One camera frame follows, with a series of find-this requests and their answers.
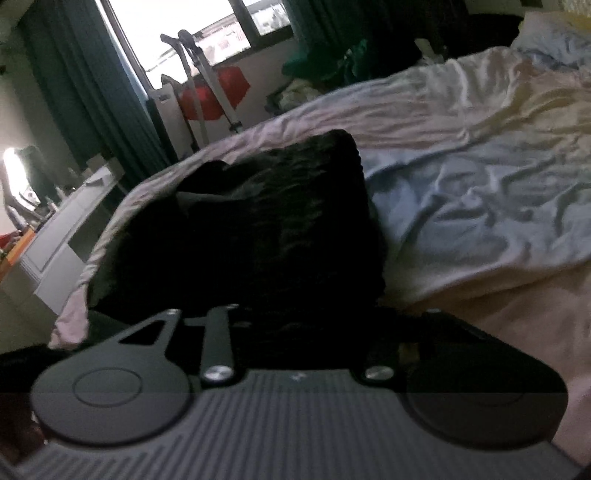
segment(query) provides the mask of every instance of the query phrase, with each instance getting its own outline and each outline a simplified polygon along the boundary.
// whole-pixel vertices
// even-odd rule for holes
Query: metal screw
[[[365,378],[372,382],[387,382],[394,377],[394,369],[384,365],[376,365],[369,367],[365,371]]]
[[[234,369],[227,365],[215,365],[209,367],[203,376],[212,383],[222,383],[234,376]]]

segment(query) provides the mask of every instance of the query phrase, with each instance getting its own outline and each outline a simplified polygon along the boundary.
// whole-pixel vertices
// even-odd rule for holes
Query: orange object
[[[236,108],[251,87],[250,83],[248,83],[242,73],[242,70],[239,67],[223,67],[217,70],[217,78],[220,81],[223,91],[226,92],[230,104],[233,108]],[[196,90],[203,108],[204,119],[220,119],[224,114],[223,109],[211,88],[208,86],[200,86],[197,87]],[[190,89],[185,89],[183,91],[178,102],[183,111],[183,115],[187,120],[199,120],[197,118],[197,112],[195,111],[195,105],[193,104],[193,97]]]
[[[21,254],[35,238],[35,232],[29,229],[25,232],[18,243],[10,250],[8,256],[0,262],[0,281],[6,276],[9,270],[17,263]]]

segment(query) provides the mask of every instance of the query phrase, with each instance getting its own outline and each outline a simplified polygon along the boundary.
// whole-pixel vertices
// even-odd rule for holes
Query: window
[[[212,65],[249,48],[272,44],[274,34],[283,32],[282,39],[286,31],[291,34],[282,0],[101,1],[146,90],[161,88],[162,74],[180,83],[187,79],[176,52],[160,41],[162,33],[177,37],[179,30],[187,30],[194,34]]]

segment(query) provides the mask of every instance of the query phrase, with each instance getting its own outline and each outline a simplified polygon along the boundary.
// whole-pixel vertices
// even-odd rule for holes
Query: metal stand
[[[189,87],[192,91],[193,103],[195,104],[195,110],[197,111],[197,118],[199,120],[199,124],[201,127],[201,134],[204,144],[209,145],[209,137],[207,135],[207,129],[203,117],[203,108],[201,106],[201,102],[199,101],[199,97],[197,96],[197,91],[195,89],[195,81],[193,80],[191,69],[189,68],[189,64],[187,63],[187,59],[184,55],[183,47],[187,51],[189,57],[191,58],[193,65],[195,65],[195,68],[199,70],[199,73],[203,76],[208,87],[211,88],[213,94],[215,95],[215,98],[222,107],[224,116],[226,117],[226,119],[228,119],[228,122],[230,123],[230,130],[234,133],[240,133],[244,131],[242,122],[238,118],[238,114],[232,107],[230,100],[228,100],[226,92],[224,92],[222,86],[220,85],[216,72],[213,70],[212,66],[207,61],[207,58],[203,53],[203,49],[197,46],[197,44],[195,43],[195,38],[193,37],[193,35],[191,35],[186,30],[181,30],[178,32],[178,38],[172,38],[163,34],[160,35],[160,40],[170,45],[178,53],[178,56],[181,58],[181,61],[183,62],[183,67],[185,73],[187,74]]]

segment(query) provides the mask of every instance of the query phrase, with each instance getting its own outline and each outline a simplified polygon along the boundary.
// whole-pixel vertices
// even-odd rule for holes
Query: red bag
[[[244,77],[242,70],[239,67],[223,67],[217,71],[217,78],[220,81],[223,91],[226,92],[230,104],[233,108],[236,108],[251,87]],[[218,120],[221,118],[223,116],[223,109],[211,88],[208,86],[199,86],[196,90],[203,108],[204,119]],[[198,120],[190,89],[185,89],[181,94],[179,104],[186,119]]]

